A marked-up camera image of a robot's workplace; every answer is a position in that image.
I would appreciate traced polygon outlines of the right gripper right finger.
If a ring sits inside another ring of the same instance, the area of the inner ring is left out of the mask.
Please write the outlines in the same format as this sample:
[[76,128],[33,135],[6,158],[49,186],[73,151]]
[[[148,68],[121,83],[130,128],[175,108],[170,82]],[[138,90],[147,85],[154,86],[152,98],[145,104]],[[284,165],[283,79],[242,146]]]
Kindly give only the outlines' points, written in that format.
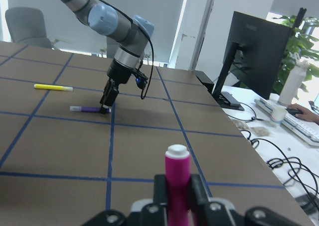
[[209,197],[202,178],[190,177],[191,212],[196,226],[297,226],[298,223],[266,207],[256,206],[239,214],[227,199]]

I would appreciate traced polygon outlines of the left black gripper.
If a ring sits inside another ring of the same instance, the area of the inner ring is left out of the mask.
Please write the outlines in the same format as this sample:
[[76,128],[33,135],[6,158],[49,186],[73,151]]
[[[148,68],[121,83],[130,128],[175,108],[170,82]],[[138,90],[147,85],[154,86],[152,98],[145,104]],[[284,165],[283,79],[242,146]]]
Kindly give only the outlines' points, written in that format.
[[113,59],[108,71],[107,76],[109,77],[104,90],[103,95],[100,99],[100,110],[101,114],[109,112],[110,107],[113,105],[118,93],[119,84],[126,84],[131,76],[136,71],[136,68],[127,67],[118,63]]

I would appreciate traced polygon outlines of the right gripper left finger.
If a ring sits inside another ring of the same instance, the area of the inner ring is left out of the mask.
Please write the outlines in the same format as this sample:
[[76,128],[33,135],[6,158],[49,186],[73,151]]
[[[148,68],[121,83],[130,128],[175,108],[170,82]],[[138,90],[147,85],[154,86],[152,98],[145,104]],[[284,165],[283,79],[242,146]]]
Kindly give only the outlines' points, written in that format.
[[155,175],[153,197],[135,201],[128,216],[117,210],[105,210],[93,216],[84,225],[166,226],[168,225],[167,204],[165,175]]

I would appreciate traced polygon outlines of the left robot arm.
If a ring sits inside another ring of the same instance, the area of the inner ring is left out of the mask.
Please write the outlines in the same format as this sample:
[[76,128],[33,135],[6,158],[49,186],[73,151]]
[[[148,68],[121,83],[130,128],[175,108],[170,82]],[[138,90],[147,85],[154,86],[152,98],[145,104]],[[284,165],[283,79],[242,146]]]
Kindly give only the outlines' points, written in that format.
[[131,76],[141,89],[141,99],[146,97],[151,77],[140,68],[143,64],[144,50],[151,44],[154,25],[135,15],[133,18],[103,0],[60,0],[84,25],[100,35],[119,43],[113,61],[107,71],[109,77],[100,99],[101,114],[110,112],[119,93],[119,85],[126,84]]

